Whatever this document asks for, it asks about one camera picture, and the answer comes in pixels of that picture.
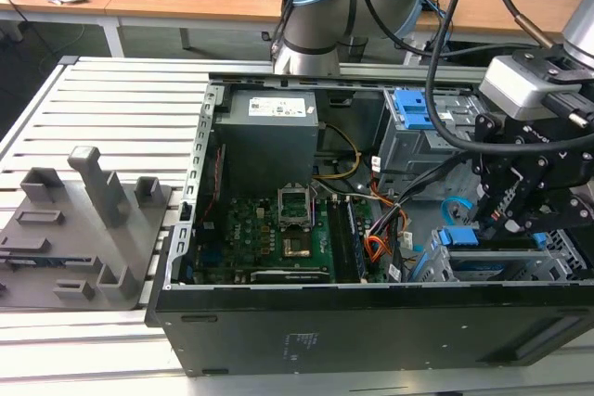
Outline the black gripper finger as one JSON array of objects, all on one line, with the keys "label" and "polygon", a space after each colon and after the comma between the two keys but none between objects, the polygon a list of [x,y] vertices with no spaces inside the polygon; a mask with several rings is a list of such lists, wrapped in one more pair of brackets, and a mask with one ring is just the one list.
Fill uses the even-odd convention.
[{"label": "black gripper finger", "polygon": [[512,234],[548,233],[593,225],[593,181],[570,188],[537,189],[512,210],[503,227]]},{"label": "black gripper finger", "polygon": [[[501,145],[505,139],[502,113],[483,113],[475,120],[474,142]],[[491,149],[472,153],[472,172],[479,177],[471,220],[481,235],[505,235],[506,157]]]}]

